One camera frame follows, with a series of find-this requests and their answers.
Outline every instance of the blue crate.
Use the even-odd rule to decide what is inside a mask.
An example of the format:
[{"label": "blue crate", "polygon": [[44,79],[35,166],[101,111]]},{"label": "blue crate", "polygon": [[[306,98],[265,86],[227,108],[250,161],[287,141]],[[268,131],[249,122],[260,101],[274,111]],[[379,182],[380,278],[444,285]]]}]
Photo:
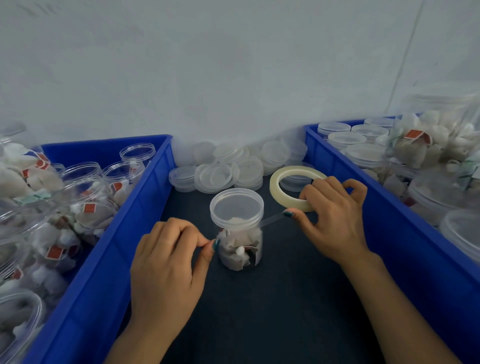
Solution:
[{"label": "blue crate", "polygon": [[115,340],[130,301],[130,265],[141,236],[160,220],[175,168],[171,135],[44,145],[45,154],[66,167],[120,160],[135,143],[152,143],[157,153],[116,217],[92,249],[61,302],[40,332],[24,363],[101,363]]},{"label": "blue crate", "polygon": [[[363,120],[346,121],[357,125]],[[464,363],[480,357],[480,267],[307,125],[305,161],[341,182],[368,187],[363,222],[368,246],[401,290]]]}]

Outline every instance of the forearm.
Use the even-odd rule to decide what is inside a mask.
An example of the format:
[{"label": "forearm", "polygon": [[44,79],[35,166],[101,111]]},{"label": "forearm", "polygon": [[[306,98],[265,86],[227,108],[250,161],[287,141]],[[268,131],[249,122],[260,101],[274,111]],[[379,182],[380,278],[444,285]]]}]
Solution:
[{"label": "forearm", "polygon": [[460,362],[395,284],[378,255],[368,253],[342,268],[365,308],[387,363]]},{"label": "forearm", "polygon": [[130,323],[113,343],[104,364],[158,364],[170,344],[161,334]]}]

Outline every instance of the green nail polish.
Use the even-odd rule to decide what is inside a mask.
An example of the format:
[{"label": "green nail polish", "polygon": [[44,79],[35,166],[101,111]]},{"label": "green nail polish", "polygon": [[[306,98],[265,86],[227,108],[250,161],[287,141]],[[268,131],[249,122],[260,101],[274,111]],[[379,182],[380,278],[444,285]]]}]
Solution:
[{"label": "green nail polish", "polygon": [[213,242],[212,249],[214,250],[214,252],[216,252],[219,245],[220,245],[220,239],[217,239]]}]

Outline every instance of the roll of clear tape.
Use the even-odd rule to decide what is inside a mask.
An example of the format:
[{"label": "roll of clear tape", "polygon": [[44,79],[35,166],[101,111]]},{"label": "roll of clear tape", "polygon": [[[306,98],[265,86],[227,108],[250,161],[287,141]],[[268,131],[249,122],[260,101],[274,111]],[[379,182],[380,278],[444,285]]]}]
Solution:
[{"label": "roll of clear tape", "polygon": [[277,170],[270,178],[270,194],[280,205],[286,208],[297,208],[303,212],[313,211],[313,207],[306,200],[299,200],[297,198],[288,196],[279,186],[282,179],[288,176],[305,176],[312,179],[325,179],[326,175],[314,170],[313,168],[303,166],[289,166]]}]

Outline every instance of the person's right hand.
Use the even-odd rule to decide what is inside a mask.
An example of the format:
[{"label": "person's right hand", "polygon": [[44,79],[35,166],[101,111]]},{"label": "person's right hand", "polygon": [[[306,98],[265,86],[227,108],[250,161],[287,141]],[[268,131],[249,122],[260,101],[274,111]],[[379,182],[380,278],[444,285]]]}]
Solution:
[{"label": "person's right hand", "polygon": [[[351,194],[345,188],[353,188]],[[369,252],[365,242],[362,205],[367,187],[357,180],[341,184],[335,177],[316,179],[305,186],[300,199],[306,199],[318,214],[313,225],[300,210],[288,208],[305,235],[325,256],[341,266]]]}]

